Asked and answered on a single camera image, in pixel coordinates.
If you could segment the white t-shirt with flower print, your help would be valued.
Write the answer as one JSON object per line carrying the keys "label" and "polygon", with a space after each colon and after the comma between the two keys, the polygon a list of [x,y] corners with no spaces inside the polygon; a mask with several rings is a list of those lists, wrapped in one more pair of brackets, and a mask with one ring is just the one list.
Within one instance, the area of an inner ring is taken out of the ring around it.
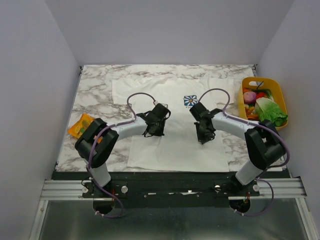
{"label": "white t-shirt with flower print", "polygon": [[205,144],[198,142],[195,119],[191,107],[202,103],[208,110],[219,104],[234,101],[234,80],[231,78],[202,77],[119,79],[112,81],[112,99],[116,105],[129,102],[136,113],[153,109],[152,95],[167,106],[171,116],[165,122],[164,136],[133,136],[127,165],[160,171],[228,172],[226,155],[220,131]]}

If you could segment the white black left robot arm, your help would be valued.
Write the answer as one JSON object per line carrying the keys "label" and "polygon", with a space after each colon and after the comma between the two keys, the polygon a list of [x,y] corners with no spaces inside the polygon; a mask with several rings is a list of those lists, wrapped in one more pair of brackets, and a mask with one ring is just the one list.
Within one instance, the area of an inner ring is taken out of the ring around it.
{"label": "white black left robot arm", "polygon": [[137,114],[133,120],[108,125],[96,118],[76,141],[74,147],[86,162],[86,168],[95,184],[93,191],[101,198],[111,191],[111,176],[106,161],[116,143],[133,136],[162,137],[171,111],[158,103],[151,111]]}

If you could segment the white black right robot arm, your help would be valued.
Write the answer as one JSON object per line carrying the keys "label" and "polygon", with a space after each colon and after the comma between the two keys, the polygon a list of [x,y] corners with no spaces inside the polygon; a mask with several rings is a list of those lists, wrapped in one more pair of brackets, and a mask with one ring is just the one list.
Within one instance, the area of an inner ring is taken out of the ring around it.
{"label": "white black right robot arm", "polygon": [[263,122],[246,121],[226,114],[222,109],[208,110],[197,103],[189,110],[195,119],[197,140],[203,145],[215,139],[216,131],[224,131],[245,140],[249,161],[234,176],[230,191],[241,196],[257,177],[267,171],[283,156],[289,157],[288,147],[269,120]]}

